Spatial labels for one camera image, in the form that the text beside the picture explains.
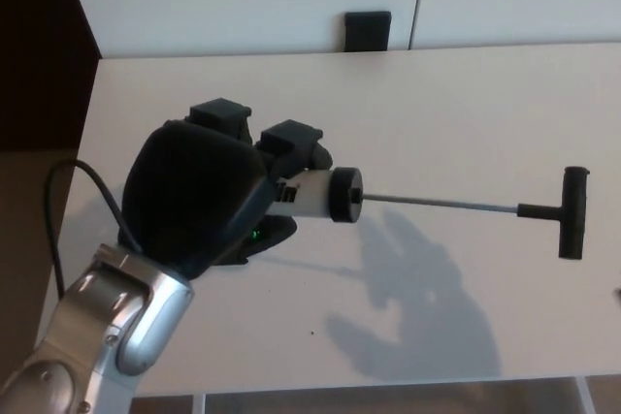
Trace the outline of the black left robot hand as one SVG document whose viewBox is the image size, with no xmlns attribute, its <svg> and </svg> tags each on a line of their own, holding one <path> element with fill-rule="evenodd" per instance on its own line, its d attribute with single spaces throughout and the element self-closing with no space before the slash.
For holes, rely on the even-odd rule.
<svg viewBox="0 0 621 414">
<path fill-rule="evenodd" d="M 152 261 L 188 280 L 216 265 L 241 265 L 288 239 L 290 216 L 271 215 L 278 182 L 333 159 L 321 130 L 286 120 L 255 143 L 251 109 L 218 98 L 169 120 L 143 145 L 126 179 L 119 244 L 138 243 Z"/>
</svg>

